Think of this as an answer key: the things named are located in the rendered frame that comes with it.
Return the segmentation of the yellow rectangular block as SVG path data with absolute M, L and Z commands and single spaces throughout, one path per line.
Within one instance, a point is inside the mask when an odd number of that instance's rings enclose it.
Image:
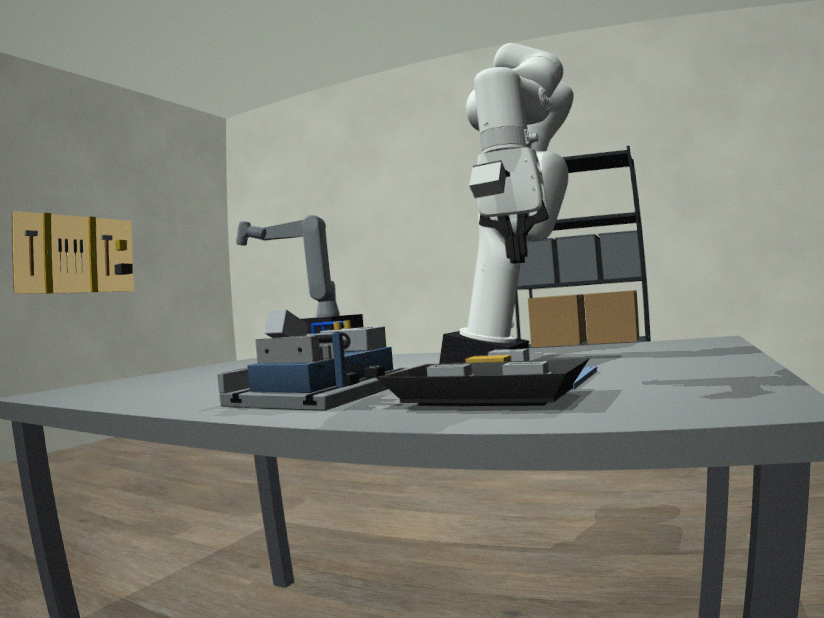
M 474 356 L 466 359 L 466 363 L 511 361 L 511 355 Z

